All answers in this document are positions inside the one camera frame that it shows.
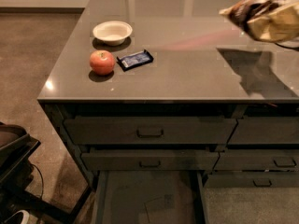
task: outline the apple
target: apple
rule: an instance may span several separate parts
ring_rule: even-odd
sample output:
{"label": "apple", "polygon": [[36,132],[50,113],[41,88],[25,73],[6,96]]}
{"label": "apple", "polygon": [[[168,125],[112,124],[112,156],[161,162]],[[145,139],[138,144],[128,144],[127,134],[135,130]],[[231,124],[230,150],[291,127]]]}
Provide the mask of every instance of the apple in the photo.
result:
{"label": "apple", "polygon": [[113,71],[115,59],[113,55],[106,50],[96,50],[91,54],[90,66],[99,76],[106,76]]}

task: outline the bowl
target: bowl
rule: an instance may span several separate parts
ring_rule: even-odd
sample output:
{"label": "bowl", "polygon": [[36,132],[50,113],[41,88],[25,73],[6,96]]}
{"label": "bowl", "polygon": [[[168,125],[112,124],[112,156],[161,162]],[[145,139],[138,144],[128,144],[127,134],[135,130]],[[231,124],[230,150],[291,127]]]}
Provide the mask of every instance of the bowl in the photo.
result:
{"label": "bowl", "polygon": [[132,27],[123,21],[107,21],[93,28],[93,36],[107,45],[118,46],[132,33]]}

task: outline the gray desk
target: gray desk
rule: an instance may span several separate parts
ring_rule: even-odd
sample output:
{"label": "gray desk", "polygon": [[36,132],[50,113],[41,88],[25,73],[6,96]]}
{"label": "gray desk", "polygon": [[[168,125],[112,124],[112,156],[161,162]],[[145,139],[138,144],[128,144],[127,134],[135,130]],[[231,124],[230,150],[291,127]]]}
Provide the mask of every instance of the gray desk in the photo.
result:
{"label": "gray desk", "polygon": [[[261,172],[297,170],[298,51],[254,42],[218,15],[237,1],[89,2],[38,102],[92,188],[111,170],[193,170],[207,187],[299,183]],[[112,48],[92,29],[114,20],[134,32]],[[96,49],[147,49],[154,62],[99,77]]]}

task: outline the gray carpet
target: gray carpet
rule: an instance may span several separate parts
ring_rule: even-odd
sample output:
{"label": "gray carpet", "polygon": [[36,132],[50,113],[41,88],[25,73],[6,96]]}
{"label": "gray carpet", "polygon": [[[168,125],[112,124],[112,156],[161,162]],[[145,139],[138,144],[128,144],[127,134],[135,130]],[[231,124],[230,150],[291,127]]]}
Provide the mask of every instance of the gray carpet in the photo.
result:
{"label": "gray carpet", "polygon": [[[36,97],[71,35],[79,14],[0,14],[0,120],[23,126],[42,145],[30,161],[41,171],[43,199],[70,211],[86,182],[53,130]],[[34,170],[28,190],[40,195]],[[206,189],[210,223],[299,221],[299,189]],[[90,223],[93,195],[76,223]],[[31,216],[30,223],[55,223]]]}

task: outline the open drawer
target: open drawer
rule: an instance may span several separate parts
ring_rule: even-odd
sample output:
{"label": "open drawer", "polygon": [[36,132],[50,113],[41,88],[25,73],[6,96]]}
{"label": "open drawer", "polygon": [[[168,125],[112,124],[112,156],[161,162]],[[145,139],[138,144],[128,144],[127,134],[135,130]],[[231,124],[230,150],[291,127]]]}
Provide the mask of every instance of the open drawer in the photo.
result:
{"label": "open drawer", "polygon": [[197,173],[101,172],[93,208],[95,223],[205,223]]}
{"label": "open drawer", "polygon": [[91,150],[81,158],[88,170],[212,170],[219,154],[205,150]]}
{"label": "open drawer", "polygon": [[299,170],[299,150],[239,149],[220,153],[215,170]]}
{"label": "open drawer", "polygon": [[225,144],[236,121],[222,117],[76,117],[64,121],[76,145]]}
{"label": "open drawer", "polygon": [[205,188],[296,188],[297,172],[213,172],[203,177]]}

